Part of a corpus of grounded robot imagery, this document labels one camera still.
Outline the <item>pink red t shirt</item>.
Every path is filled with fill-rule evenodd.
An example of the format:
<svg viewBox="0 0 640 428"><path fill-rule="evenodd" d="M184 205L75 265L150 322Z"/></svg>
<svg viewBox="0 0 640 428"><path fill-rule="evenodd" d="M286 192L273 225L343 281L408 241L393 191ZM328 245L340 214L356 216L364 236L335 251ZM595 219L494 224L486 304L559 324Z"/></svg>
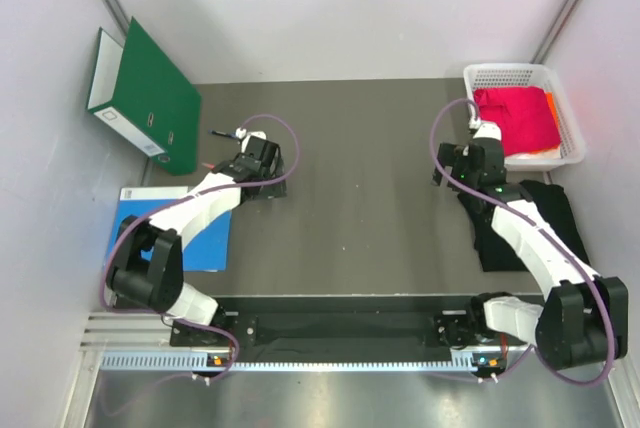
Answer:
<svg viewBox="0 0 640 428"><path fill-rule="evenodd" d="M533 86L484 88L476 89L473 96L480 118L500 128L506 156L560 147L562 139L543 89Z"/></svg>

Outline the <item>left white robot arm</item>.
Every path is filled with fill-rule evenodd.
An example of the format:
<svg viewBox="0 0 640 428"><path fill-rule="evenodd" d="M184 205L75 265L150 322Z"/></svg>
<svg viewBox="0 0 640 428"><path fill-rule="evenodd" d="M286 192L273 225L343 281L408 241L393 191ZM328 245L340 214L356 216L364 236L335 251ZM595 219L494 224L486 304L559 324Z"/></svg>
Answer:
<svg viewBox="0 0 640 428"><path fill-rule="evenodd" d="M205 344L226 335L219 303L184 279L183 251L219 217L245 202L278 196L285 184L280 146L250 132L234 158L220 162L184 196L149 214L125 218L105 263L104 285L117 297L185 320Z"/></svg>

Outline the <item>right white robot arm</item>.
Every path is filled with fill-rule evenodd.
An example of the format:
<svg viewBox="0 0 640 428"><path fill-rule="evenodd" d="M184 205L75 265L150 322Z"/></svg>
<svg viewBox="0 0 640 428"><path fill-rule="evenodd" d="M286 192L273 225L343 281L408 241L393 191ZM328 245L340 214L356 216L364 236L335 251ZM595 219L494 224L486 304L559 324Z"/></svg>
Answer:
<svg viewBox="0 0 640 428"><path fill-rule="evenodd" d="M502 292L473 300L466 328L487 344L501 333L532 345L551 369L591 363L611 366L628 351L626 285L584 263L544 220L531 195L506 179L504 154L495 138L468 145L431 145L433 182L470 197L472 209L515 253L536 281L540 305Z"/></svg>

